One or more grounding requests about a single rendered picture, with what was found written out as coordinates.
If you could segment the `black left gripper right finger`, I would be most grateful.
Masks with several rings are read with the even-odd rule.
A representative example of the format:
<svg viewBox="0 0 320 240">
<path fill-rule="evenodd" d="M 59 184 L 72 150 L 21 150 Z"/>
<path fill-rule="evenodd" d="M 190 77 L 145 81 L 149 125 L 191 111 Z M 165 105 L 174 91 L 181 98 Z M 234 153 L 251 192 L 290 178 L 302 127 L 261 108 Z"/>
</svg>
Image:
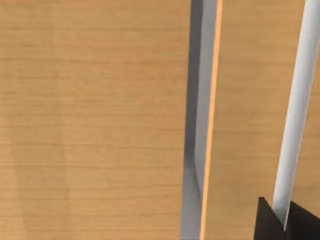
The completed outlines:
<svg viewBox="0 0 320 240">
<path fill-rule="evenodd" d="M 320 240 L 320 218 L 292 201 L 286 235 L 288 240 Z"/>
</svg>

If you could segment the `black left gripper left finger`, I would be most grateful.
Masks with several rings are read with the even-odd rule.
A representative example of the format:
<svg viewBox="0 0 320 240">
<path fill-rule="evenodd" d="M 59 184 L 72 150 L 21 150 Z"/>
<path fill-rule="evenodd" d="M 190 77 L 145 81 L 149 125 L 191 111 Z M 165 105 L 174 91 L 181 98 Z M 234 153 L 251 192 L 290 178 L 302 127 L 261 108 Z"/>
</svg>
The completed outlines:
<svg viewBox="0 0 320 240">
<path fill-rule="evenodd" d="M 287 240 L 281 222 L 264 197 L 258 198 L 253 240 Z"/>
</svg>

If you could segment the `long metal door handle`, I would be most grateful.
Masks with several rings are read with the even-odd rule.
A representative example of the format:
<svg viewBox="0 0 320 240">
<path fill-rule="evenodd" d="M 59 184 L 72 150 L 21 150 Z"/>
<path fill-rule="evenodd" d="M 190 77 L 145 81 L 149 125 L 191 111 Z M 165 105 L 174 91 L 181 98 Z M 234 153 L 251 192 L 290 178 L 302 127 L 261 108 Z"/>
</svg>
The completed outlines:
<svg viewBox="0 0 320 240">
<path fill-rule="evenodd" d="M 320 0 L 305 0 L 271 208 L 287 227 L 320 47 Z"/>
</svg>

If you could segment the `wooden door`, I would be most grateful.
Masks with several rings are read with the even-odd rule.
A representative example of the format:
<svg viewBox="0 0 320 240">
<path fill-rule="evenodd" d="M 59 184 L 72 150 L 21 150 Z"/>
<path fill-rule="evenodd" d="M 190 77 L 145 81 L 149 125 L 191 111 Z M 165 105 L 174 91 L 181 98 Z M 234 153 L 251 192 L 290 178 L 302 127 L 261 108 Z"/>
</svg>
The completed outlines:
<svg viewBox="0 0 320 240">
<path fill-rule="evenodd" d="M 200 240 L 253 240 L 272 207 L 305 0 L 217 0 Z M 320 46 L 291 202 L 320 218 Z"/>
<path fill-rule="evenodd" d="M 0 240 L 180 240 L 191 0 L 0 0 Z"/>
</svg>

